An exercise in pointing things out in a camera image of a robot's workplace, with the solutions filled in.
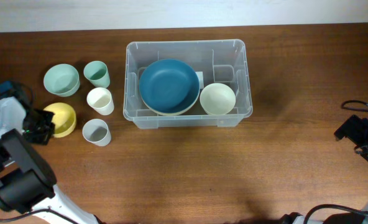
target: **yellow bowl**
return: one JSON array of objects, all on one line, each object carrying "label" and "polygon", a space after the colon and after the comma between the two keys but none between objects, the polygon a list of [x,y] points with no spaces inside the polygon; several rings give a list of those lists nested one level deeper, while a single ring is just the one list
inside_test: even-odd
[{"label": "yellow bowl", "polygon": [[53,103],[44,108],[54,113],[54,137],[62,138],[72,133],[76,126],[76,113],[72,106],[66,103]]}]

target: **plastic bin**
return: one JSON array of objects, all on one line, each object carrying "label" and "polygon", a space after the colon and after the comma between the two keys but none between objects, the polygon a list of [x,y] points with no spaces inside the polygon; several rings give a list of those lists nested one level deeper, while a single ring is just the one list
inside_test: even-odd
[{"label": "plastic bin", "polygon": [[[236,94],[234,109],[226,115],[208,115],[199,99],[186,113],[161,116],[146,107],[139,78],[152,62],[174,58],[203,72],[203,83],[223,83]],[[183,126],[235,127],[253,112],[245,43],[241,40],[131,42],[126,49],[123,115],[141,129]]]}]

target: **wooden table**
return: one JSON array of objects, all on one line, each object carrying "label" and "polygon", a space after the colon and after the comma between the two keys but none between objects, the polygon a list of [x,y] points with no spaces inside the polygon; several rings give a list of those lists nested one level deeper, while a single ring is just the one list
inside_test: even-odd
[{"label": "wooden table", "polygon": [[[124,119],[129,42],[236,38],[246,43],[250,118],[235,128],[155,130]],[[110,116],[86,104],[93,86],[82,71],[92,60],[109,69]],[[59,98],[43,86],[45,72],[58,63],[81,74],[71,97]],[[34,147],[60,188],[107,223],[273,220],[321,203],[362,208],[368,201],[368,163],[353,153],[350,140],[333,136],[353,114],[339,108],[344,100],[368,102],[368,24],[0,34],[0,83],[8,79],[34,89],[36,108],[66,102],[76,109],[71,135]],[[92,118],[109,124],[110,145],[83,139],[81,129]],[[15,215],[0,211],[0,217]],[[44,222],[30,217],[16,223]]]}]

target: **white wall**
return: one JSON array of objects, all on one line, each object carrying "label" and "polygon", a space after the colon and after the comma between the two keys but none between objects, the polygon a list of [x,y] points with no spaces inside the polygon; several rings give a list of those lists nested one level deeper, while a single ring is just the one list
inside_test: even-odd
[{"label": "white wall", "polygon": [[368,0],[0,0],[0,32],[368,22]]}]

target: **blue plate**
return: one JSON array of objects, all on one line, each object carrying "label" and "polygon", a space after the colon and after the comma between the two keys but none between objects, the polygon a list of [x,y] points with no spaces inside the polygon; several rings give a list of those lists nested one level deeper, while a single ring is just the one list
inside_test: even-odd
[{"label": "blue plate", "polygon": [[165,59],[152,63],[140,78],[144,103],[161,113],[178,113],[198,99],[200,84],[195,71],[186,63]]}]

